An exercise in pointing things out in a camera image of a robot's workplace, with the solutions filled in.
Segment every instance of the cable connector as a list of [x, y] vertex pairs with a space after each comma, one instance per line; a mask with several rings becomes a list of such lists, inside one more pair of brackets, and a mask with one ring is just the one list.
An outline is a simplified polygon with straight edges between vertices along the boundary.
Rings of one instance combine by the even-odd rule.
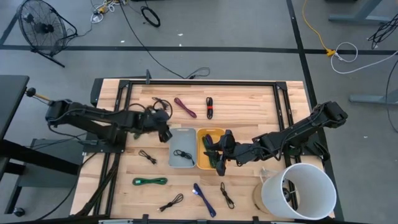
[[326, 49], [326, 55], [327, 55], [328, 57], [333, 56], [335, 53], [336, 53], [335, 50]]

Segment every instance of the concrete floor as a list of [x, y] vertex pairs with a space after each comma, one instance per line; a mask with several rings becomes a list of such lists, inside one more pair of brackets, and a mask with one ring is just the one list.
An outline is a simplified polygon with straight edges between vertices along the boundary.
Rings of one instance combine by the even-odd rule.
[[[90, 28], [90, 1], [48, 0], [59, 13], [78, 28], [79, 34]], [[340, 42], [352, 42], [360, 50], [369, 50], [367, 37], [377, 26], [334, 24], [329, 13], [354, 12], [365, 0], [351, 3], [332, 3], [309, 0], [307, 19], [322, 34], [325, 44], [335, 48]], [[20, 0], [0, 1], [0, 32], [4, 31], [21, 3]], [[293, 1], [303, 46], [321, 49], [317, 36], [301, 18], [303, 0]], [[140, 2], [132, 5], [139, 9]], [[285, 1], [276, 0], [172, 0], [150, 1], [158, 13], [162, 26], [158, 29], [143, 24], [143, 18], [125, 7], [137, 35], [148, 46], [178, 47], [268, 47], [296, 49], [292, 24]], [[372, 15], [394, 16], [398, 10], [395, 0], [385, 0]], [[379, 44], [378, 50], [398, 50], [397, 34]], [[5, 45], [27, 45], [18, 23]], [[120, 8], [108, 13], [93, 31], [75, 39], [72, 46], [139, 46], [131, 34]], [[302, 80], [304, 75], [298, 54], [254, 52], [153, 52], [165, 66], [182, 75], [198, 67], [210, 67], [211, 79], [240, 80]], [[307, 54], [308, 66], [318, 102], [337, 101], [349, 114], [347, 123], [337, 130], [327, 129], [331, 160], [346, 221], [364, 223], [394, 223], [398, 219], [398, 151], [396, 134], [390, 127], [384, 106], [349, 103], [353, 93], [383, 95], [387, 76], [395, 63], [393, 59], [352, 75], [339, 75], [330, 67], [325, 55]], [[340, 70], [352, 70], [387, 56], [360, 55], [352, 64], [335, 62]], [[148, 68], [154, 78], [176, 78], [161, 69], [146, 52], [140, 51], [70, 51], [55, 58], [67, 67], [58, 65], [26, 50], [0, 50], [0, 74], [28, 75], [29, 86], [54, 99], [69, 98], [89, 103], [95, 78], [143, 75]], [[391, 89], [398, 87], [398, 77], [391, 80]], [[32, 138], [59, 139], [48, 131], [44, 121], [46, 106], [24, 98], [17, 110], [6, 138], [26, 145]], [[391, 108], [393, 122], [398, 114]], [[81, 130], [59, 127], [61, 131], [80, 134]], [[0, 211], [4, 210], [16, 177], [5, 175], [0, 183]], [[67, 194], [68, 189], [24, 189], [17, 206], [27, 214], [17, 218], [0, 214], [1, 222], [33, 220], [47, 213]], [[51, 217], [69, 214], [72, 198]]]

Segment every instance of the wooden tabletop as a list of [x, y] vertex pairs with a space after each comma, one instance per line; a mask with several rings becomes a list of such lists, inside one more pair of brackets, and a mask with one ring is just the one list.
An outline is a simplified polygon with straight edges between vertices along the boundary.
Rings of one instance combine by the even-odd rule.
[[[99, 95], [98, 107], [113, 110], [118, 79], [105, 79]], [[287, 82], [290, 105], [295, 122], [310, 114], [307, 97], [302, 82]], [[279, 93], [281, 105], [284, 105], [282, 93]], [[275, 110], [274, 95], [268, 86], [224, 86], [224, 85], [134, 85], [130, 103], [140, 103], [144, 106], [153, 105], [152, 97], [172, 102], [174, 113], [169, 121], [171, 128], [223, 128], [232, 130], [237, 142], [250, 143], [251, 139], [260, 134], [279, 131]], [[206, 97], [214, 101], [213, 119], [206, 117]], [[185, 105], [196, 112], [193, 119], [183, 109], [174, 103], [179, 97]], [[130, 110], [141, 110], [132, 107]], [[282, 107], [284, 122], [287, 116]], [[145, 157], [138, 156], [140, 149], [156, 158], [153, 165]], [[97, 154], [81, 169], [71, 214], [81, 210], [98, 186], [103, 154]], [[215, 170], [201, 170], [197, 167], [189, 169], [174, 169], [169, 167], [169, 145], [159, 142], [157, 133], [144, 134], [134, 140], [128, 134], [126, 150], [121, 156], [111, 218], [149, 218], [184, 219], [184, 220], [252, 220], [258, 216], [260, 220], [283, 220], [266, 214], [255, 208], [252, 201], [252, 191], [261, 183], [259, 171], [262, 167], [269, 170], [285, 169], [281, 161], [248, 162], [238, 167], [235, 162], [227, 165], [226, 175], [220, 177]], [[302, 156], [302, 162], [316, 165], [323, 169], [322, 162], [315, 156]], [[132, 185], [133, 178], [168, 178], [167, 185], [148, 184]], [[225, 183], [228, 195], [235, 202], [235, 209], [228, 208], [220, 191], [220, 183]], [[193, 184], [199, 184], [207, 200], [217, 212], [210, 217], [203, 200], [192, 193]], [[104, 213], [106, 189], [103, 195], [101, 212]], [[159, 212], [157, 209], [171, 202], [177, 194], [183, 194], [184, 200], [172, 208]]]

